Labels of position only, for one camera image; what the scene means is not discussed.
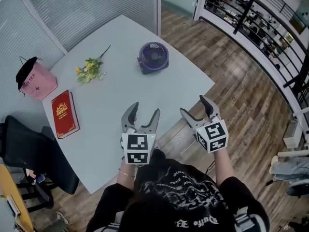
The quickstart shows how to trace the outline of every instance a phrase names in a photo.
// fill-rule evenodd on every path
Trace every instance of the wooden floor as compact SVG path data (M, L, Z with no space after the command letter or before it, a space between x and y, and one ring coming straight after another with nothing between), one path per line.
M232 40L204 21L193 22L163 9L162 38L215 82L206 96L218 104L227 124L228 152L236 176L265 207L271 231L279 231L293 216L304 215L309 210L307 198L288 197L284 192L287 184L283 182L265 187L272 179L268 173L271 158L285 149L282 138L292 119L289 106L267 75ZM199 102L191 112L195 116L205 116ZM183 120L158 144L169 158L194 165L201 171L205 171L213 160L213 155L207 154L194 141ZM53 220L54 211L60 210L70 222L70 231L85 231L103 190L104 187L90 195L80 184L76 193L70 196L55 189L54 209L31 214L35 226L38 229L46 227Z

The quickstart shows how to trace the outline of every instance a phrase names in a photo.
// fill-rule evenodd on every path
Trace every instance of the red book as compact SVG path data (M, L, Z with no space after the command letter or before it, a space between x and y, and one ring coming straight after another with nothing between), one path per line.
M65 138L79 130L72 93L68 90L52 100L57 138Z

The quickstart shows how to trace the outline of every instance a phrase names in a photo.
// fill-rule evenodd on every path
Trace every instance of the pink bag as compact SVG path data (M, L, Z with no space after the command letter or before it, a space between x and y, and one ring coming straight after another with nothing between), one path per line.
M19 91L43 100L57 87L57 79L37 59L31 58L23 65L16 75L16 82Z

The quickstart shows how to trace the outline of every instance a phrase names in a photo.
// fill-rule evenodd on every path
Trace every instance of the yellow desk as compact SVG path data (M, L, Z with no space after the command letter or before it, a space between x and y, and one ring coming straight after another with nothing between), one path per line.
M27 231L34 231L29 212L8 169L0 164L0 188L6 199L11 196L20 211L20 222Z

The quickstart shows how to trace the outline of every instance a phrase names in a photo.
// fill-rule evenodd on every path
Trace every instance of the tabletop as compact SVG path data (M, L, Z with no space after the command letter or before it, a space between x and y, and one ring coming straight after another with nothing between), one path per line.
M143 75L137 57L147 42L160 42L169 50L169 66ZM88 58L103 56L103 80L80 85L76 67ZM147 125L156 108L161 110L160 138L181 118L179 108L189 110L214 84L197 66L149 30L121 15L105 24L68 52L52 69L58 87L43 100L55 134L51 100L69 89L74 98L80 130L59 139L68 162L90 193L117 173L123 156L120 147L121 117L139 102L136 127Z
M33 224L31 222L31 218L29 212L26 208L23 198L18 191L18 188L13 181L13 178L9 172L9 170L3 165L0 164L0 188L6 199L7 196L11 196L14 200L16 206L20 211L20 221L23 227L27 231L33 231Z

